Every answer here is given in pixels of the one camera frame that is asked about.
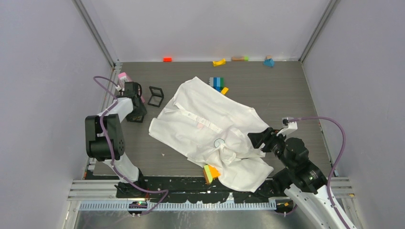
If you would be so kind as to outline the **black frame display box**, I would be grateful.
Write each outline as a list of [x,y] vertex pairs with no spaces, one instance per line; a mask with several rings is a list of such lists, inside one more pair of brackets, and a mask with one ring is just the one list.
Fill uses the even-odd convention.
[[159,87],[149,86],[151,97],[148,101],[148,105],[154,107],[160,107],[164,100],[164,92]]

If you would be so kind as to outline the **white shirt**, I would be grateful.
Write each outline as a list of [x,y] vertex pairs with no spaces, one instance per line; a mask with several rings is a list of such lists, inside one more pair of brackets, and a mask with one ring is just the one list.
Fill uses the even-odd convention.
[[[152,119],[149,135],[199,166],[216,168],[224,186],[256,191],[274,169],[264,161],[265,153],[253,148],[247,134],[266,128],[254,108],[194,77],[182,83]],[[225,144],[216,148],[214,141],[218,138]]]

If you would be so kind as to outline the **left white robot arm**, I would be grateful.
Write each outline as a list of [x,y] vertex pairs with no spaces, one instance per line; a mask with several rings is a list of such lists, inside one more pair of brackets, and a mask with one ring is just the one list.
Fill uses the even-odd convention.
[[141,170],[125,153],[126,143],[121,123],[124,119],[138,119],[146,114],[141,99],[142,87],[136,82],[124,83],[124,92],[114,96],[113,102],[97,115],[85,118],[86,153],[90,158],[107,165],[120,179],[119,188],[128,185],[134,197],[146,193],[146,182]]

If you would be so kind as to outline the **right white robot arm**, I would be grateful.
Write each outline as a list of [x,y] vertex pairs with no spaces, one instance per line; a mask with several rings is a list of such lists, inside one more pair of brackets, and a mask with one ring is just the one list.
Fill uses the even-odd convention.
[[310,161],[302,139],[287,138],[271,127],[247,135],[255,149],[273,153],[284,169],[272,177],[273,191],[293,200],[318,229],[354,229],[330,188],[330,181]]

